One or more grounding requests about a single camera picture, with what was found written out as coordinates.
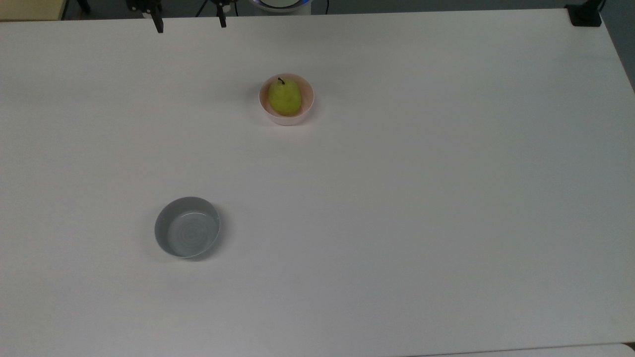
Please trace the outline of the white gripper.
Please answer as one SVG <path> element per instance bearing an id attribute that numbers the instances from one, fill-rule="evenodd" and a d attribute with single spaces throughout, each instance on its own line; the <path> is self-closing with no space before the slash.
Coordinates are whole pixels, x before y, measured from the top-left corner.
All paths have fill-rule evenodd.
<path id="1" fill-rule="evenodd" d="M 232 9 L 231 0 L 127 0 L 127 8 L 152 18 L 159 34 L 164 32 L 163 18 L 217 16 L 222 28 L 227 27 L 225 12 Z"/>

